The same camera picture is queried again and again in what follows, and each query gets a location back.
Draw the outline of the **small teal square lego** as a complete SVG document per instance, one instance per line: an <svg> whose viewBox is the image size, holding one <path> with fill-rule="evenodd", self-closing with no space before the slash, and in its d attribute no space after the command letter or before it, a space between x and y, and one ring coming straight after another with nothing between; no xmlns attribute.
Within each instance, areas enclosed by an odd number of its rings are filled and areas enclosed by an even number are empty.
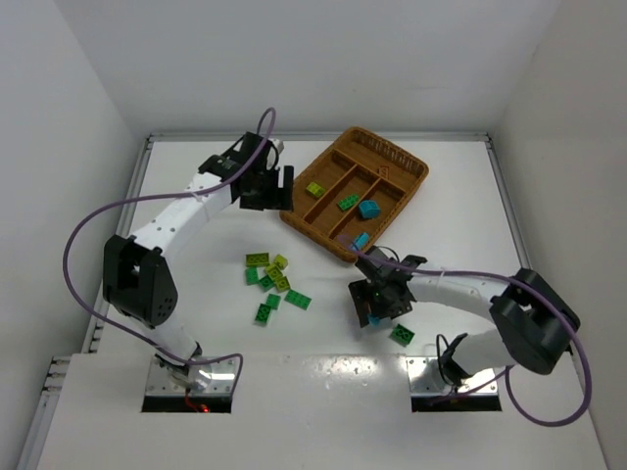
<svg viewBox="0 0 627 470"><path fill-rule="evenodd" d="M370 316L368 318L368 321L369 321L369 324L375 328L383 326L383 320L381 318Z"/></svg>

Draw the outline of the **lime 2x3 lego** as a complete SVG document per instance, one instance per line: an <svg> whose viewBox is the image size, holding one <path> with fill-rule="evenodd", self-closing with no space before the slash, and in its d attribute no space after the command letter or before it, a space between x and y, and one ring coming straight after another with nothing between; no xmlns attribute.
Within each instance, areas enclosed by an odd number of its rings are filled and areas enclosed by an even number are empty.
<svg viewBox="0 0 627 470"><path fill-rule="evenodd" d="M316 199L321 198L325 193L325 189L315 182L311 182L310 184L308 184L306 187L306 191L309 195Z"/></svg>

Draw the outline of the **green 2x4 plate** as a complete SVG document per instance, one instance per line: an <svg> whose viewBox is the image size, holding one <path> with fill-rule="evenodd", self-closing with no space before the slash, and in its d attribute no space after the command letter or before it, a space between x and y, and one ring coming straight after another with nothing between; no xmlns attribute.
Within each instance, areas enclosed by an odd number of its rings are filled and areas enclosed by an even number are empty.
<svg viewBox="0 0 627 470"><path fill-rule="evenodd" d="M351 194L341 199L337 203L337 207L339 208L340 211L345 212L349 210L350 208L352 208L359 201L359 199L360 197L357 194Z"/></svg>

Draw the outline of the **small lime lego top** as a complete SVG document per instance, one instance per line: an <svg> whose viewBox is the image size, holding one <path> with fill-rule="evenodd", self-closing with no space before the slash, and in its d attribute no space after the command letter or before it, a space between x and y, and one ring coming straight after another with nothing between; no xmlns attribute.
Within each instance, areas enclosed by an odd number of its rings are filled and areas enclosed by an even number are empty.
<svg viewBox="0 0 627 470"><path fill-rule="evenodd" d="M288 259L282 255L276 255L273 259L273 264L280 270L284 270L288 266Z"/></svg>

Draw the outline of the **teal frog picture lego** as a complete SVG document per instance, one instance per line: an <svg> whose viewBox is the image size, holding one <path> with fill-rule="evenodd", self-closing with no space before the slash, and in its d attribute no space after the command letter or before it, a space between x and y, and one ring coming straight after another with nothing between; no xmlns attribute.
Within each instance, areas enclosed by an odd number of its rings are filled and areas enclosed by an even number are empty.
<svg viewBox="0 0 627 470"><path fill-rule="evenodd" d="M364 200L359 204L359 212L363 219L374 219L381 214L381 208L373 200Z"/></svg>

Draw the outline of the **teal 2x4 lego brick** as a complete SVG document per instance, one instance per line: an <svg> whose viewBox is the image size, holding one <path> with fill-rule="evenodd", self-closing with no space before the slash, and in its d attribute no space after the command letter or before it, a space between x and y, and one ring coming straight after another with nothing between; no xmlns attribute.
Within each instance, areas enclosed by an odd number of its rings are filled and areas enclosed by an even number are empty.
<svg viewBox="0 0 627 470"><path fill-rule="evenodd" d="M359 234L351 243L351 248L356 251L362 251L369 242L369 235L366 232Z"/></svg>

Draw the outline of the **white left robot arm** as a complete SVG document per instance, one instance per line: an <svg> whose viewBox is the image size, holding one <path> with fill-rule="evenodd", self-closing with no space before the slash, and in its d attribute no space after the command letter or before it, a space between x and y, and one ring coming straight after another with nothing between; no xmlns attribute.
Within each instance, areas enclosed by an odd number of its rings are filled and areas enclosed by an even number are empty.
<svg viewBox="0 0 627 470"><path fill-rule="evenodd" d="M177 382L197 388L211 370L200 344L175 311L170 271L175 256L216 215L233 204L245 210L290 211L294 169L278 165L283 143L247 132L220 155L207 158L158 215L104 247L103 297L128 318L156 350Z"/></svg>

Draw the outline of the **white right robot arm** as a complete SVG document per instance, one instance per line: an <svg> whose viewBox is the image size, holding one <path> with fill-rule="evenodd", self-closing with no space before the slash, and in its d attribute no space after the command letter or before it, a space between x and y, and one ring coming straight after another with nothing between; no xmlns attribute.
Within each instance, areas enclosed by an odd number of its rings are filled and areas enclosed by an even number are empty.
<svg viewBox="0 0 627 470"><path fill-rule="evenodd" d="M395 260L376 246L358 258L356 267L363 278L348 289L361 327L407 314L415 303L452 307L492 323L482 334L457 335L440 352L439 374L449 386L459 387L492 367L520 365L548 375L581 326L576 313L532 269L496 279L438 268L416 255Z"/></svg>

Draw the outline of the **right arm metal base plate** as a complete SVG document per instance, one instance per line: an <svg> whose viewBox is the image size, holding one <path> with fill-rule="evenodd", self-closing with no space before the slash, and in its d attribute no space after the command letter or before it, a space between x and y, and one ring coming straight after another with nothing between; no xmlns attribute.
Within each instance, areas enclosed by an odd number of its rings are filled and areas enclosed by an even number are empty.
<svg viewBox="0 0 627 470"><path fill-rule="evenodd" d="M490 368L469 378L454 380L435 355L407 356L406 367L413 398L487 398L499 394L497 374Z"/></svg>

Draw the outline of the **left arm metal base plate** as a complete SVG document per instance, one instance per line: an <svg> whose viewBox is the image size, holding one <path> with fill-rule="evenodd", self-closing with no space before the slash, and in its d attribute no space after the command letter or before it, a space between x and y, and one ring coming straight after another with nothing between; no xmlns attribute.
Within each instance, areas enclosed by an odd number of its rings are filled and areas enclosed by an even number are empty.
<svg viewBox="0 0 627 470"><path fill-rule="evenodd" d="M223 359L211 364L189 366L186 371L172 368L155 356L149 366L145 386L147 397L226 398L233 391L238 360Z"/></svg>

